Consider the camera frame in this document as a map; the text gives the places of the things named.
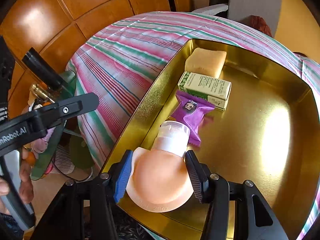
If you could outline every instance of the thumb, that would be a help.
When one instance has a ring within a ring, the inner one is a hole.
[[[5,196],[9,193],[8,183],[0,177],[0,196]]]

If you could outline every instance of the gray handle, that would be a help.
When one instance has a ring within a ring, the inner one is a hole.
[[[0,175],[10,187],[10,193],[7,196],[1,196],[1,200],[21,230],[25,231],[35,225],[35,214],[32,204],[23,204],[19,197],[20,163],[21,154],[18,150],[13,150],[0,157]]]

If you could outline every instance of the striped tablecloth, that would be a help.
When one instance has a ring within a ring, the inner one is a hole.
[[[99,167],[155,78],[191,38],[221,41],[274,60],[312,88],[320,109],[319,64],[298,57],[273,38],[216,16],[179,12],[136,15],[96,33],[67,65],[77,74],[76,94],[94,92],[100,98],[95,112],[79,117],[80,130]],[[316,219],[319,204],[320,191],[298,239]]]

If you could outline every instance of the human hand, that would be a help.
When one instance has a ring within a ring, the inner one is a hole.
[[[33,199],[33,185],[31,183],[30,173],[31,167],[25,161],[28,157],[29,152],[22,148],[22,162],[20,166],[20,178],[21,178],[21,185],[19,188],[19,195],[23,203],[29,204]],[[9,185],[8,183],[0,177],[0,196],[5,196],[9,193]],[[10,215],[7,208],[4,206],[3,202],[0,199],[0,213]]]

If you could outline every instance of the yellow sponge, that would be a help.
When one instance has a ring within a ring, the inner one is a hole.
[[[196,48],[187,58],[184,70],[219,78],[226,56],[225,51]]]

